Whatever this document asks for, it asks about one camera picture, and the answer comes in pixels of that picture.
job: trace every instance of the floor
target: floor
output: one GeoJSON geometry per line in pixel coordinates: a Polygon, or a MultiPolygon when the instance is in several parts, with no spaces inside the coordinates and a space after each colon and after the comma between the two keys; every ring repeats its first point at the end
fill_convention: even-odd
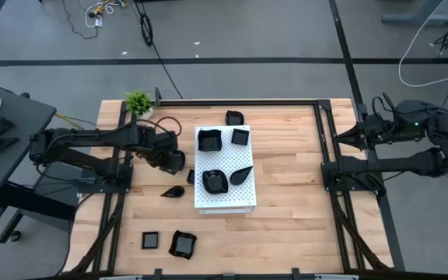
{"type": "MultiPolygon", "coordinates": [[[[94,34],[84,25],[84,12],[75,0],[64,0],[78,32],[94,34]]],[[[93,4],[82,0],[82,6],[93,4]]],[[[385,12],[414,12],[422,1],[337,0],[353,58],[399,58],[416,26],[380,22],[385,12]]],[[[146,3],[163,58],[342,58],[328,1],[324,0],[180,0],[146,3]]],[[[439,12],[448,14],[448,1],[439,12]]],[[[135,14],[116,8],[105,15],[99,35],[83,40],[71,32],[61,1],[6,0],[0,12],[0,61],[33,61],[26,66],[0,67],[0,86],[57,107],[72,117],[96,120],[100,101],[122,99],[125,92],[159,87],[163,98],[177,94],[160,65],[50,66],[55,60],[156,58],[142,41],[135,14]]],[[[447,30],[427,27],[416,40],[410,58],[434,58],[431,44],[447,30]]],[[[448,58],[448,50],[443,57],[448,58]]],[[[424,88],[400,83],[397,65],[356,64],[366,104],[381,93],[394,103],[403,99],[441,104],[448,82],[424,88]]],[[[248,63],[167,65],[186,98],[311,97],[352,98],[342,63],[248,63]]],[[[448,76],[448,65],[404,65],[407,82],[420,83],[448,76]]],[[[53,120],[50,127],[65,123],[53,120]]],[[[409,156],[429,143],[380,146],[380,158],[409,156]]],[[[12,180],[32,184],[37,179],[28,160],[12,180]]],[[[448,180],[404,174],[387,181],[388,197],[405,268],[408,271],[448,273],[448,180]]],[[[0,221],[0,232],[14,210],[0,221]]],[[[24,218],[23,238],[0,244],[0,278],[22,279],[54,274],[66,251],[66,233],[24,218]]]]}

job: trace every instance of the wooden tabletop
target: wooden tabletop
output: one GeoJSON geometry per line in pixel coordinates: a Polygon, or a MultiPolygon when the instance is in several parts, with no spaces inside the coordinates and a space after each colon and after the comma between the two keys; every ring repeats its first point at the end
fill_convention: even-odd
{"type": "MultiPolygon", "coordinates": [[[[351,100],[333,99],[331,104],[337,132],[351,128],[355,124],[351,100]]],[[[120,107],[120,100],[104,100],[98,128],[115,128],[120,107]]],[[[283,274],[291,273],[291,268],[299,268],[301,273],[342,272],[333,211],[320,172],[322,155],[312,106],[157,107],[150,120],[165,116],[182,124],[178,142],[187,163],[172,176],[143,159],[133,159],[135,171],[124,205],[116,274],[151,275],[155,268],[162,268],[163,274],[179,275],[283,274]],[[250,125],[257,207],[250,214],[199,215],[194,209],[194,188],[186,182],[188,170],[194,169],[194,127],[226,125],[227,110],[242,112],[250,125]],[[186,189],[182,198],[160,197],[174,185],[186,189]],[[168,253],[176,230],[198,238],[190,260],[168,253]],[[151,231],[159,232],[159,248],[142,250],[142,232],[151,231]]],[[[322,116],[324,130],[329,131],[326,115],[322,116]]],[[[177,131],[171,120],[161,125],[177,131]]],[[[334,160],[330,139],[328,148],[334,160]]],[[[364,157],[346,145],[341,146],[341,152],[364,157]]],[[[91,151],[100,158],[111,153],[112,149],[106,148],[91,151]]],[[[362,238],[383,263],[391,266],[374,194],[353,191],[351,195],[362,238]]],[[[77,265],[96,238],[103,199],[103,194],[95,194],[79,209],[65,271],[77,265]]],[[[348,234],[345,236],[355,268],[352,242],[348,234]]],[[[102,268],[106,267],[110,241],[105,244],[102,268]]]]}

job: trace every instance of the white pegboard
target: white pegboard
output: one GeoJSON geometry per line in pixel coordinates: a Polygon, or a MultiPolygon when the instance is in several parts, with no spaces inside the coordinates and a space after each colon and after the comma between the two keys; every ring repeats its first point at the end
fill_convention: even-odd
{"type": "Polygon", "coordinates": [[[250,130],[249,125],[196,127],[194,130],[194,207],[200,210],[201,214],[251,212],[257,205],[253,169],[241,185],[235,186],[229,181],[234,171],[254,164],[251,133],[248,138],[248,145],[233,144],[231,138],[234,128],[250,130]],[[198,151],[198,132],[212,129],[221,131],[221,151],[198,151]],[[201,175],[203,171],[209,170],[224,172],[229,185],[227,193],[209,194],[205,190],[201,175]]]}

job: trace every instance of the black desk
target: black desk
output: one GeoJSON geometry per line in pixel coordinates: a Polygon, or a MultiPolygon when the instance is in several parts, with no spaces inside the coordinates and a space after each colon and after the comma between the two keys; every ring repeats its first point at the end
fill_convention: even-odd
{"type": "Polygon", "coordinates": [[[1,137],[20,138],[16,144],[0,152],[0,216],[7,206],[14,206],[60,219],[69,219],[73,214],[71,205],[41,197],[29,188],[8,182],[8,178],[29,151],[29,136],[43,131],[56,109],[1,88],[0,97],[2,98],[0,119],[5,117],[15,125],[1,137]]]}

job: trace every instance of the potted plant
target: potted plant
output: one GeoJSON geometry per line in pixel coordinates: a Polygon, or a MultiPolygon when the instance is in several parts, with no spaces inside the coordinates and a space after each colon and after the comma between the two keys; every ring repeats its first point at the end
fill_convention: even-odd
{"type": "Polygon", "coordinates": [[[144,90],[137,89],[127,93],[127,110],[136,113],[139,119],[148,120],[153,114],[152,100],[144,90]]]}

